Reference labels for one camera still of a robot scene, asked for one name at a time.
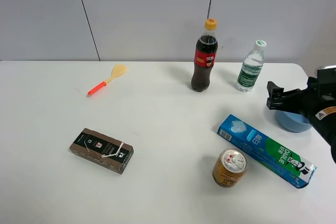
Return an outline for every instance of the blue bowl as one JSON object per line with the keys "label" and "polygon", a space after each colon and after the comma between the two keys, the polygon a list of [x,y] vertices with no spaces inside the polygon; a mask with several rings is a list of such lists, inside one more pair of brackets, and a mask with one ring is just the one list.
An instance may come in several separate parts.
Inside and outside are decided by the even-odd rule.
{"label": "blue bowl", "polygon": [[277,110],[275,118],[282,127],[292,132],[303,132],[311,128],[309,121],[300,114]]}

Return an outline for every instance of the warning label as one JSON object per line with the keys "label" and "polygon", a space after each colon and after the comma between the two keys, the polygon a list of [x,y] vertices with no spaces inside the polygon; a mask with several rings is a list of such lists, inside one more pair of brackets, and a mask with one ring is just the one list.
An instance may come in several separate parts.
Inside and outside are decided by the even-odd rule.
{"label": "warning label", "polygon": [[327,115],[330,115],[330,114],[332,114],[332,113],[336,113],[336,106],[325,108],[324,110],[321,110],[320,112],[318,112],[315,116],[316,116],[319,120],[322,120],[322,119],[325,118]]}

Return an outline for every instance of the toothpaste box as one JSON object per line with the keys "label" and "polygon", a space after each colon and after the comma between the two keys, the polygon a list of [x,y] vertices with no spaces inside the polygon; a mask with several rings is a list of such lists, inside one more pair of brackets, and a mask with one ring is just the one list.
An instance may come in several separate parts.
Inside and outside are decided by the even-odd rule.
{"label": "toothpaste box", "polygon": [[316,170],[314,164],[234,115],[221,124],[218,134],[297,188],[308,185]]}

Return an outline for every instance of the white bottle cap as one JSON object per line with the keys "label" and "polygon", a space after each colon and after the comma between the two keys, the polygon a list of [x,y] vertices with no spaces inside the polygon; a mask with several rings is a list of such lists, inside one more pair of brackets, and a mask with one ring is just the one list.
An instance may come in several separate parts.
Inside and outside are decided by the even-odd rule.
{"label": "white bottle cap", "polygon": [[267,43],[263,40],[257,40],[254,44],[253,50],[263,52],[266,49]]}

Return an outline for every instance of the can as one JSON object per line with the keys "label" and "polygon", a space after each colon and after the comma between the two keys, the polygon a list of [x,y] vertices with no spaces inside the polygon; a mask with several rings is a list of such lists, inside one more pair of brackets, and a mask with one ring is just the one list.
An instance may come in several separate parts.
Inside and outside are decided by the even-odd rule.
{"label": "can", "polygon": [[215,164],[212,175],[222,187],[233,187],[246,173],[247,157],[238,149],[224,150]]}

